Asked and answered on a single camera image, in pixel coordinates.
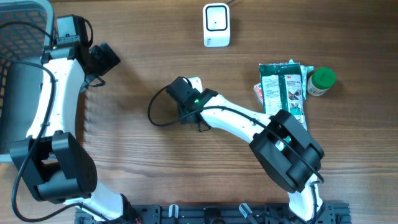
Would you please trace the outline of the red tissue packet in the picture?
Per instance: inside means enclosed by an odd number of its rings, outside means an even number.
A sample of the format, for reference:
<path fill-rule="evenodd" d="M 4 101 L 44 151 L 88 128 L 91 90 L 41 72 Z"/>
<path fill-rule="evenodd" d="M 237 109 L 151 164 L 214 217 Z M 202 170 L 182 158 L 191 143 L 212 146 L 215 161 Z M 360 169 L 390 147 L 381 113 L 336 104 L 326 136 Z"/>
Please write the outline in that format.
<path fill-rule="evenodd" d="M 260 83 L 255 84 L 253 86 L 253 90 L 255 95 L 257 96 L 258 101 L 260 102 L 261 105 L 264 104 L 264 97 L 263 97 L 263 92 L 262 92 L 262 85 Z"/>

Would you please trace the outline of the green 3M gloves pack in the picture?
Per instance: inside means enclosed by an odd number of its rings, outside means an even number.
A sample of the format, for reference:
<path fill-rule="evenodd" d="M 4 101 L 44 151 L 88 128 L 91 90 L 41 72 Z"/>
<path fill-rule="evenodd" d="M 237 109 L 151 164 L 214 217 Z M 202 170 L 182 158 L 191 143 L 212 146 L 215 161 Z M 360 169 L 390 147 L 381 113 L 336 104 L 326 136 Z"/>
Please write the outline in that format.
<path fill-rule="evenodd" d="M 259 73 L 264 112 L 275 115 L 280 110 L 291 113 L 307 128 L 304 113 L 302 67 L 298 63 L 260 64 Z"/>

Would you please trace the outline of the teal tissue pack wrapper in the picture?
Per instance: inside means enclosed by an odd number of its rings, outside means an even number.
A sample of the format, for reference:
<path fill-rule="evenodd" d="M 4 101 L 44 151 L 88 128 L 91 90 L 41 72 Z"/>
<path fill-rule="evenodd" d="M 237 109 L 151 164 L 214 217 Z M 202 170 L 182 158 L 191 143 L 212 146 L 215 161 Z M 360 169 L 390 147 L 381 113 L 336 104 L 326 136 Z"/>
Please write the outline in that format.
<path fill-rule="evenodd" d="M 292 59 L 289 60 L 288 64 L 295 64 L 295 65 L 299 65 L 300 66 L 300 71 L 302 74 L 302 95 L 303 95 L 303 99 L 306 100 L 307 99 L 307 76 L 309 73 L 314 71 L 314 66 L 305 66 L 305 65 L 301 65 L 298 62 L 294 62 Z"/>

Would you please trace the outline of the green lid jar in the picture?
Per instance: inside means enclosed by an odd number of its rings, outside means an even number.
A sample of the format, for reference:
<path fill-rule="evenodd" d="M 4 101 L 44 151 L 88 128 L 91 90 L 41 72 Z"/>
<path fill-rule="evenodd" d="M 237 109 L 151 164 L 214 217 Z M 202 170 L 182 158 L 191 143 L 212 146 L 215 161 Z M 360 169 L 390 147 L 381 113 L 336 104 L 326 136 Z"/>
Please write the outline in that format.
<path fill-rule="evenodd" d="M 322 96 L 335 82 L 335 72 L 328 67 L 321 67 L 307 80 L 307 92 L 313 96 Z"/>

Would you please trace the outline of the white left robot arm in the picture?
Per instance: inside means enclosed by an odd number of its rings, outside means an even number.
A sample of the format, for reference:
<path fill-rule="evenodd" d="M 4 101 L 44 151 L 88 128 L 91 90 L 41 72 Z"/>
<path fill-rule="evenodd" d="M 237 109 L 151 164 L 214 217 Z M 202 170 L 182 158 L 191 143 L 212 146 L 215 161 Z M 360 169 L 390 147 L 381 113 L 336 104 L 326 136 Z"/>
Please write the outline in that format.
<path fill-rule="evenodd" d="M 127 198 L 98 180 L 93 159 L 75 137 L 79 94 L 120 59 L 108 44 L 93 44 L 91 24 L 80 16 L 57 19 L 58 37 L 44 47 L 44 73 L 35 118 L 25 139 L 10 147 L 15 184 L 25 183 L 39 202 L 77 207 L 103 223 L 140 223 Z"/>

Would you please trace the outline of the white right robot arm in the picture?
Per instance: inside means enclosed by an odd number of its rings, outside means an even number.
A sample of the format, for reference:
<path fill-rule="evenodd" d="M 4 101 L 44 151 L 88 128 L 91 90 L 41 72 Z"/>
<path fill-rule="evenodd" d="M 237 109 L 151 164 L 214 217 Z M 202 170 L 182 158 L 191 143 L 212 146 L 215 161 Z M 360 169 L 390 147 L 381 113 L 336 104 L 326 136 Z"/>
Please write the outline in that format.
<path fill-rule="evenodd" d="M 299 219 L 315 222 L 323 203 L 317 185 L 325 153 L 288 111 L 268 115 L 228 101 L 197 78 L 176 78 L 166 89 L 177 103 L 179 122 L 227 131 L 246 141 L 271 178 L 289 195 L 289 208 Z"/>

